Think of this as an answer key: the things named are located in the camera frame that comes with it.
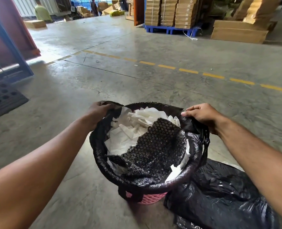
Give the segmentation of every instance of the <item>pink plastic basket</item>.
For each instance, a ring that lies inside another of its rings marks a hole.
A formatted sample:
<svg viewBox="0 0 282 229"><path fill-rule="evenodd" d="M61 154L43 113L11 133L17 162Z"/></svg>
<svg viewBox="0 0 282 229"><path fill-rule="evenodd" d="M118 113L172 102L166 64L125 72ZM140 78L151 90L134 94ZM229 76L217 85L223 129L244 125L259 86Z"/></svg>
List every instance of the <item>pink plastic basket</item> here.
<svg viewBox="0 0 282 229"><path fill-rule="evenodd" d="M138 202L138 204L144 204L144 205L150 205L158 202L161 200L164 196L166 196L166 193L163 194L145 194L143 195L142 201ZM126 191L126 197L131 198L132 194Z"/></svg>

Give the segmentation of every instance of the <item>hand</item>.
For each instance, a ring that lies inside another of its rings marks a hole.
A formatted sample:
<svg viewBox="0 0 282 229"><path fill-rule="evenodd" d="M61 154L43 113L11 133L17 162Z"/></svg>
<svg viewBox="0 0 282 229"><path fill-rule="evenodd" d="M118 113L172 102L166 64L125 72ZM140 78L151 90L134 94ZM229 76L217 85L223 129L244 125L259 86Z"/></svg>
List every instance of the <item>hand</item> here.
<svg viewBox="0 0 282 229"><path fill-rule="evenodd" d="M115 106L115 104L104 105L103 101L91 104L86 115L82 117L87 123L89 123L89 130L93 131L96 128L97 123L106 116L107 111L114 109Z"/></svg>
<svg viewBox="0 0 282 229"><path fill-rule="evenodd" d="M199 122L207 125L212 134L218 134L217 124L220 119L226 118L210 104L197 104L181 113L184 117L194 117Z"/></svg>

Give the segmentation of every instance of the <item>green shirt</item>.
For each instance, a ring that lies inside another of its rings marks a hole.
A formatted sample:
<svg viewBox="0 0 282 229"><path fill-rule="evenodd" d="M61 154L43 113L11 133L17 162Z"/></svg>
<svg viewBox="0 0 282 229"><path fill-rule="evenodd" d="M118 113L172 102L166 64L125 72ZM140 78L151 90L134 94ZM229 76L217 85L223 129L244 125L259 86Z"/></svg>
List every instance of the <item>green shirt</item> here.
<svg viewBox="0 0 282 229"><path fill-rule="evenodd" d="M47 9L44 6L36 5L34 9L35 9L35 14L38 20L52 21L52 18L49 12L47 11Z"/></svg>

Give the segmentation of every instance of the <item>person's left hand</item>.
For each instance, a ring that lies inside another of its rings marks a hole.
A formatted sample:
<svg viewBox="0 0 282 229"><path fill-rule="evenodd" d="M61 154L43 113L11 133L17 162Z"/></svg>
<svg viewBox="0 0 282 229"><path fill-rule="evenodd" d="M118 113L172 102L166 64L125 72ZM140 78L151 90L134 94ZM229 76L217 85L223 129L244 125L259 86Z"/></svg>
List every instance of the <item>person's left hand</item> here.
<svg viewBox="0 0 282 229"><path fill-rule="evenodd" d="M93 131L96 128L97 123L106 116L109 109L115 108L114 104L102 105L102 103L103 101L99 101L91 104L88 112L83 117L89 123L90 131Z"/></svg>

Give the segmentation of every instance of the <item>forearm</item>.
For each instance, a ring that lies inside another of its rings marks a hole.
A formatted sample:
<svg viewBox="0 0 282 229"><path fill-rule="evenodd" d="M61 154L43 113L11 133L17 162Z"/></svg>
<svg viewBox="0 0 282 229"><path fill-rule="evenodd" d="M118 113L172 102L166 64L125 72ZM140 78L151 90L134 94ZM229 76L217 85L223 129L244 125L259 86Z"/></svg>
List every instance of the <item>forearm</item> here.
<svg viewBox="0 0 282 229"><path fill-rule="evenodd" d="M219 119L217 130L233 157L282 216L282 153L224 117Z"/></svg>
<svg viewBox="0 0 282 229"><path fill-rule="evenodd" d="M28 228L70 168L89 133L83 118L0 170L0 228Z"/></svg>

